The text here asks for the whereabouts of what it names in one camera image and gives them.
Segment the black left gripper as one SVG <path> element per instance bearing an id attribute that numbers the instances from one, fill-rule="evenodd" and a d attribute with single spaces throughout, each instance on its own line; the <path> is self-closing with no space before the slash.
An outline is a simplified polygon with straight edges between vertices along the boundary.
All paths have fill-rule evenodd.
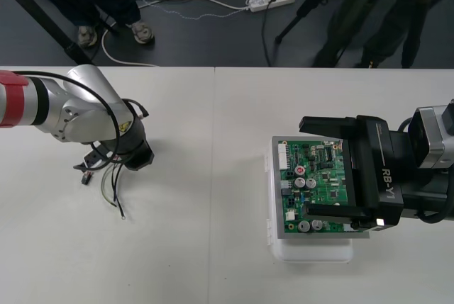
<path id="1" fill-rule="evenodd" d="M 133 151 L 131 158 L 126 162 L 126 168 L 131 171 L 139 171 L 140 169 L 151 165 L 155 158 L 148 141 L 143 141 L 141 145 Z M 74 165 L 73 169 L 77 171 L 98 171 L 105 167 L 105 162 L 102 161 L 103 157 L 92 150 L 84 157 L 84 162 Z"/>

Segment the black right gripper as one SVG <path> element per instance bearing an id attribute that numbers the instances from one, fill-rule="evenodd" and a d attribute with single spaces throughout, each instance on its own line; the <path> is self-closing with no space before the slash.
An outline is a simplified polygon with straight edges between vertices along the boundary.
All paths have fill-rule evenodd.
<path id="1" fill-rule="evenodd" d="M 314 220 L 349 224 L 359 231 L 380 231 L 416 217 L 405 191 L 415 170 L 409 136 L 390 130 L 373 116 L 330 118 L 304 116 L 299 132 L 347 140 L 355 182 L 356 206 L 310 203 L 305 215 Z"/>

